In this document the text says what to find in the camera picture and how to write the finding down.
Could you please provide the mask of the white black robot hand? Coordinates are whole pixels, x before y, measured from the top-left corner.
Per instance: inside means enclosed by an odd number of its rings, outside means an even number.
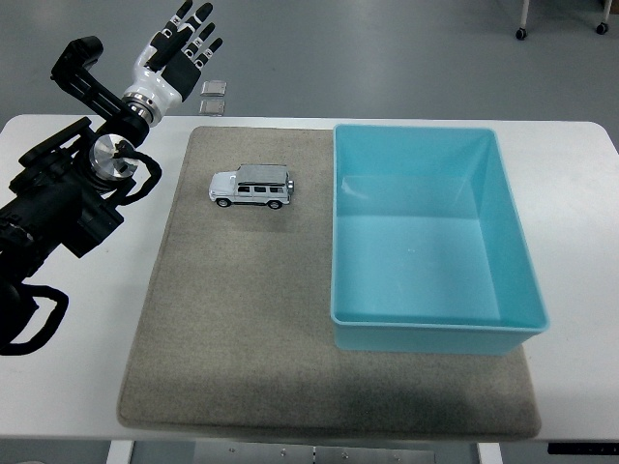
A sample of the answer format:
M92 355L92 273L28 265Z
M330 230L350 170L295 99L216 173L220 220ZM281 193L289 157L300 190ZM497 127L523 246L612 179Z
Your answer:
M208 39L215 24L208 20L213 5L197 9L184 2L138 56L133 67L133 84L125 101L150 104L161 113L184 102L191 94L202 69L222 45L222 39Z

